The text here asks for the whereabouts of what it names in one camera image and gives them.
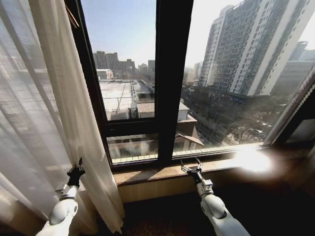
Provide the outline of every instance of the window frame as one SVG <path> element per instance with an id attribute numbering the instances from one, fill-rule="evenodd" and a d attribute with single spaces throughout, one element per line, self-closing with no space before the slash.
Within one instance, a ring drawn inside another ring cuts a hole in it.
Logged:
<path id="1" fill-rule="evenodd" d="M 74 18 L 79 22 L 78 28 L 71 26 L 72 33 L 106 156 L 113 170 L 143 169 L 156 166 L 163 167 L 172 163 L 179 163 L 179 160 L 182 158 L 189 160 L 196 156 L 203 159 L 218 159 L 226 156 L 225 154 L 227 152 L 216 152 L 176 156 L 173 158 L 193 0 L 187 0 L 181 3 L 181 14 L 177 17 L 173 17 L 174 12 L 178 11 L 177 2 L 157 0 L 155 117 L 122 120 L 107 120 L 81 1 L 65 0 L 65 3 Z M 170 53 L 176 55 L 176 59 L 170 57 Z M 303 100 L 307 91 L 308 90 L 305 90 L 301 93 L 298 103 Z M 310 102 L 311 99 L 315 99 L 315 91 L 312 91 L 312 96 L 307 97 L 306 101 L 309 102 L 302 104 L 300 109 L 296 112 L 295 118 L 289 119 L 290 115 L 294 112 L 294 110 L 291 109 L 280 122 L 275 124 L 275 127 L 266 138 L 267 141 L 264 142 L 262 147 L 288 146 L 286 141 L 297 128 L 299 122 L 302 122 L 305 117 L 309 117 L 306 115 L 305 111 L 310 108 L 310 104 L 312 104 Z M 107 137 L 151 133 L 158 134 L 157 160 L 151 159 L 113 164 L 110 158 Z M 314 142 L 315 140 L 312 140 L 311 142 L 303 142 L 303 144 L 313 145 Z"/>

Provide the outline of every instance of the sky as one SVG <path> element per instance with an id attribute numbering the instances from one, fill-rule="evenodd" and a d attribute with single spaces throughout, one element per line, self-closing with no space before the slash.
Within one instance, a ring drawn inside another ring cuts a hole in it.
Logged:
<path id="1" fill-rule="evenodd" d="M 156 0 L 81 0 L 93 52 L 118 53 L 135 65 L 155 59 Z M 186 53 L 186 67 L 203 61 L 211 24 L 227 5 L 241 0 L 194 0 Z M 315 14 L 300 40 L 315 49 Z"/>

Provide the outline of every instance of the white robotic arm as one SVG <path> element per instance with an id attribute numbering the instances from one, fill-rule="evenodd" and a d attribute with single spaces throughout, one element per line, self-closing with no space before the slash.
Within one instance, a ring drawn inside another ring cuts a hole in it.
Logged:
<path id="1" fill-rule="evenodd" d="M 211 180 L 205 180 L 201 175 L 202 164 L 197 159 L 198 166 L 188 168 L 182 163 L 182 170 L 191 175 L 201 197 L 201 208 L 212 223 L 218 236 L 249 236 L 243 225 L 226 209 L 221 198 L 214 195 Z"/>
<path id="2" fill-rule="evenodd" d="M 80 176 L 85 173 L 82 167 L 82 159 L 79 166 L 76 165 L 67 173 L 70 176 L 67 184 L 58 186 L 56 192 L 60 197 L 49 214 L 43 229 L 36 236 L 67 236 L 73 217 L 78 211 L 76 195 L 79 188 Z"/>

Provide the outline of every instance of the wooden window sill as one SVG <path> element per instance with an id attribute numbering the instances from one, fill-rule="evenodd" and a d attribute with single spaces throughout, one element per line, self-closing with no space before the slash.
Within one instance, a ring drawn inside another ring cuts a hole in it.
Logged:
<path id="1" fill-rule="evenodd" d="M 287 172 L 292 165 L 303 160 L 309 151 L 309 148 L 273 147 L 241 150 L 226 153 L 224 159 L 221 160 L 202 160 L 202 172 L 209 173 L 243 168 L 244 171 L 248 170 L 255 175 L 266 174 L 269 177 L 276 177 Z M 267 169 L 261 170 L 260 168 L 266 164 L 268 164 Z M 185 165 L 191 167 L 196 166 L 196 163 L 185 163 Z M 113 174 L 118 186 L 187 176 L 178 164 L 164 168 L 147 168 L 140 171 L 114 171 Z"/>

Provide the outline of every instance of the white curtain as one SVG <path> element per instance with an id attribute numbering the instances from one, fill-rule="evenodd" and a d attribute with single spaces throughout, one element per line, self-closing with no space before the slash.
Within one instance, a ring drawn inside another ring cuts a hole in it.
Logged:
<path id="1" fill-rule="evenodd" d="M 120 231 L 124 209 L 64 1 L 0 0 L 0 17 L 2 192 L 45 220 L 58 201 L 54 188 L 67 182 L 66 171 L 82 157 L 84 187 L 108 228 Z M 95 233 L 92 204 L 80 196 L 78 202 L 72 232 Z"/>

